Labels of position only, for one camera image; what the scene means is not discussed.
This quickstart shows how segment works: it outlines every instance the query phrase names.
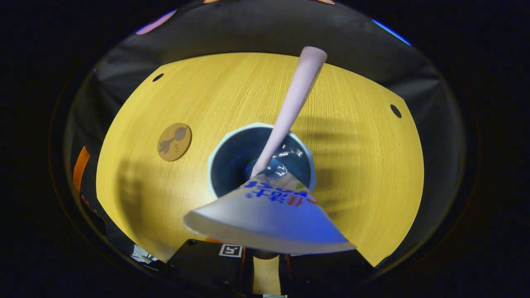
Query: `wooden table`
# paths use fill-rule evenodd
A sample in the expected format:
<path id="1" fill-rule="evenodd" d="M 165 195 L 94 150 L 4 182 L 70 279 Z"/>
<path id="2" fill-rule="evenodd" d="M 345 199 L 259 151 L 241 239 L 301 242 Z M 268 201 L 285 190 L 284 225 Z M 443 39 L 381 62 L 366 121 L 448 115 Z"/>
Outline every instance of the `wooden table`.
<path id="1" fill-rule="evenodd" d="M 208 156 L 231 130 L 274 124 L 297 61 L 230 53 L 181 60 L 153 72 L 123 105 L 101 150 L 96 188 L 112 220 L 162 261 L 186 239 L 199 238 L 186 230 L 182 217 L 213 200 Z M 157 153 L 157 141 L 175 122 L 189 125 L 192 140 L 183 157 L 167 162 Z M 313 151 L 314 197 L 377 265 L 407 234 L 423 189 L 420 139 L 405 102 L 377 83 L 326 64 L 292 131 Z M 264 263 L 257 291 L 279 294 L 277 260 Z"/>

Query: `orange object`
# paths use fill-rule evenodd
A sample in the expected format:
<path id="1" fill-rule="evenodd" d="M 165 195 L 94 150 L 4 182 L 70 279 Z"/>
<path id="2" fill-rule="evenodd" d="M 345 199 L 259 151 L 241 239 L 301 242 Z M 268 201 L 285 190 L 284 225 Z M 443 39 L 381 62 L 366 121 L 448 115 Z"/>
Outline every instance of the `orange object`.
<path id="1" fill-rule="evenodd" d="M 222 243 L 221 241 L 218 241 L 218 240 L 212 239 L 212 238 L 210 238 L 210 237 L 207 237 L 206 239 L 204 239 L 204 241 L 206 241 L 206 242 L 213 242 L 213 243 Z"/>
<path id="2" fill-rule="evenodd" d="M 83 149 L 81 149 L 77 161 L 75 162 L 74 177 L 72 179 L 74 187 L 78 193 L 81 192 L 81 179 L 83 179 L 83 172 L 85 171 L 86 164 L 89 162 L 89 158 L 90 153 L 86 147 L 83 146 Z"/>

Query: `pink handle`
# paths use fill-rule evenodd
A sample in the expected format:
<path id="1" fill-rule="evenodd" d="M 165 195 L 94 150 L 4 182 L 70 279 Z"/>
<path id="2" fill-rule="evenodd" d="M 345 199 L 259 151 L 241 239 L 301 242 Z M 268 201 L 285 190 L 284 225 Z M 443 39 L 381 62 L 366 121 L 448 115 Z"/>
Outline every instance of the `pink handle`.
<path id="1" fill-rule="evenodd" d="M 285 139 L 302 110 L 327 57 L 326 52 L 318 48 L 305 47 L 302 49 L 291 85 L 285 95 L 284 104 L 281 106 L 280 114 L 278 114 L 265 148 L 263 148 L 252 169 L 251 178 L 265 170 L 269 165 L 274 152 Z"/>

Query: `round coaster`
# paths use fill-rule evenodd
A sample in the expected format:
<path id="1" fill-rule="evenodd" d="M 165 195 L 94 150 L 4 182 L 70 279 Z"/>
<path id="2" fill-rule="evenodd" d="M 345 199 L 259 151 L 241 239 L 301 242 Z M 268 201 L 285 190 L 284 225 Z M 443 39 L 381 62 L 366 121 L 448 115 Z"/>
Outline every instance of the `round coaster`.
<path id="1" fill-rule="evenodd" d="M 175 161 L 184 155 L 190 143 L 190 127 L 184 123 L 175 123 L 164 130 L 158 139 L 156 149 L 163 160 Z"/>

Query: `cork coaster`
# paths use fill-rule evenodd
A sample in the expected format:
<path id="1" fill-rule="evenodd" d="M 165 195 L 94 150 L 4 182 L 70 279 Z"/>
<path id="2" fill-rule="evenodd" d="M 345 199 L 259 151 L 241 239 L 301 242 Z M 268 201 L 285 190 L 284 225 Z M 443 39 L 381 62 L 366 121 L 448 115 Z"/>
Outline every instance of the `cork coaster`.
<path id="1" fill-rule="evenodd" d="M 174 123 L 164 130 L 156 148 L 163 160 L 175 161 L 184 155 L 190 143 L 190 127 L 184 123 Z"/>

